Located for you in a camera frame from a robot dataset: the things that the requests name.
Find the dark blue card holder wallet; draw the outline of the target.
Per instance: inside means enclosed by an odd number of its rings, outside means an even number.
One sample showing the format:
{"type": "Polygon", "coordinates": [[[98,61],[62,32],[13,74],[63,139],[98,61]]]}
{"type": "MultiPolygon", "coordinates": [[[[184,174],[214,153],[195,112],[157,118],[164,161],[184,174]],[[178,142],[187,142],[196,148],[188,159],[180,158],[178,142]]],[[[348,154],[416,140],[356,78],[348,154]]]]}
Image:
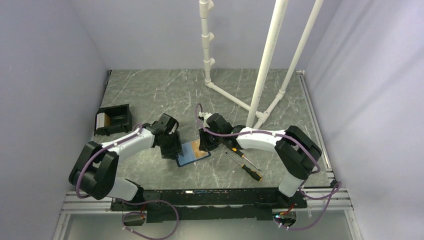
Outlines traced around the dark blue card holder wallet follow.
{"type": "Polygon", "coordinates": [[[177,166],[183,167],[211,156],[209,151],[200,150],[200,139],[192,140],[181,145],[182,152],[177,155],[177,166]]]}

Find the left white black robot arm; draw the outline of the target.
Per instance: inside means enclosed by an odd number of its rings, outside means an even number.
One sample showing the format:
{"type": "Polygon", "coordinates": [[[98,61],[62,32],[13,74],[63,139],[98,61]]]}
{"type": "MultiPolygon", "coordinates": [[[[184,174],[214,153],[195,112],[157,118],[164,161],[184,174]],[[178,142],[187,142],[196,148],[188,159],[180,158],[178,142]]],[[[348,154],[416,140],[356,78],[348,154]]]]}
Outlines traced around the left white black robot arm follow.
{"type": "Polygon", "coordinates": [[[144,188],[132,180],[117,177],[120,161],[150,148],[159,147],[162,158],[176,160],[182,153],[179,122],[164,113],[153,123],[137,124],[132,132],[105,143],[86,143],[68,181],[79,199],[115,198],[131,210],[144,203],[144,188]]]}

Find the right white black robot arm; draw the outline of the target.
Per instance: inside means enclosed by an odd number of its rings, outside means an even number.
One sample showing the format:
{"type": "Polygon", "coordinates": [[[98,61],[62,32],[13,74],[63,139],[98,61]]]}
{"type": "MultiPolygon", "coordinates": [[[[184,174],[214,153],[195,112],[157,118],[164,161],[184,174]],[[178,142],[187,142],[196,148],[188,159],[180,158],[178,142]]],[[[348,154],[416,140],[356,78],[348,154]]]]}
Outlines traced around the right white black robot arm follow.
{"type": "Polygon", "coordinates": [[[211,151],[224,145],[231,152],[245,158],[245,149],[275,153],[282,161],[287,173],[283,176],[276,203],[287,208],[295,201],[296,191],[310,175],[321,168],[318,160],[322,150],[297,126],[283,130],[261,130],[245,125],[232,126],[219,113],[199,112],[196,120],[200,136],[200,149],[211,151]]]}

